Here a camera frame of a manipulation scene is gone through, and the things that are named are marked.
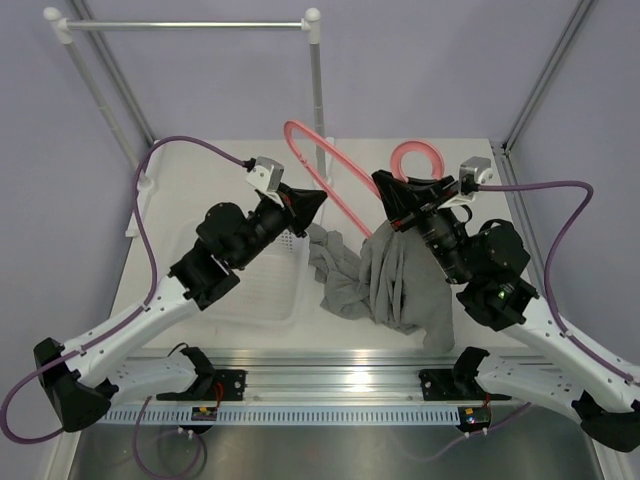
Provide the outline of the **pink plastic hanger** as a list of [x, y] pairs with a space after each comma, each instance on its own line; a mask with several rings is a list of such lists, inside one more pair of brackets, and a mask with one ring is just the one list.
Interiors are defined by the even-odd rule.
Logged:
[[[315, 166], [312, 165], [312, 163], [303, 155], [302, 151], [297, 146], [294, 140], [295, 131], [298, 131], [315, 144]], [[334, 190], [331, 183], [332, 178], [328, 176], [327, 173], [322, 173], [320, 171], [320, 155], [321, 153], [324, 154], [325, 170], [330, 170], [335, 163], [342, 165], [371, 193], [373, 193], [377, 198], [380, 198], [378, 189], [373, 183], [371, 176], [366, 171], [364, 171], [357, 163], [350, 159], [344, 152], [339, 150], [330, 140], [316, 133], [314, 130], [298, 120], [286, 121], [283, 126], [283, 134], [287, 146], [296, 157], [296, 159], [310, 174], [314, 182], [322, 188], [322, 190], [328, 195], [328, 198], [351, 221], [351, 223], [356, 226], [357, 229], [366, 238], [369, 238], [372, 235], [372, 232]], [[427, 141], [410, 139], [400, 143], [391, 153], [389, 166], [394, 179], [398, 179], [404, 182], [408, 181], [408, 176], [403, 170], [402, 162], [404, 157], [409, 153], [421, 154], [429, 161], [431, 165], [431, 177], [433, 179], [440, 180], [443, 178], [445, 173], [445, 163], [440, 151]]]

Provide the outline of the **grey t shirt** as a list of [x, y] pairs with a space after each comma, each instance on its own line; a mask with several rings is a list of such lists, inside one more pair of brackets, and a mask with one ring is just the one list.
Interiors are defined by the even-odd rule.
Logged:
[[453, 349], [452, 289], [417, 232], [396, 232], [382, 223], [359, 253], [347, 247], [340, 232], [318, 224], [307, 235], [309, 265], [323, 285], [321, 308], [405, 335], [422, 330], [422, 345], [430, 353]]

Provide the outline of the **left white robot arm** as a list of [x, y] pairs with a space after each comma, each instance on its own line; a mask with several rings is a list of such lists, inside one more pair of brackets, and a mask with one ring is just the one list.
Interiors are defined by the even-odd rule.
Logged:
[[37, 344], [39, 382], [63, 431], [83, 430], [121, 403], [208, 396], [216, 371], [197, 347], [139, 365], [126, 360], [160, 333], [222, 299], [239, 284], [238, 271], [284, 231], [305, 236], [326, 198], [322, 190], [280, 184], [274, 197], [261, 195], [249, 212], [230, 202], [212, 206], [196, 228], [194, 246], [170, 267], [152, 298], [73, 340], [47, 338]]

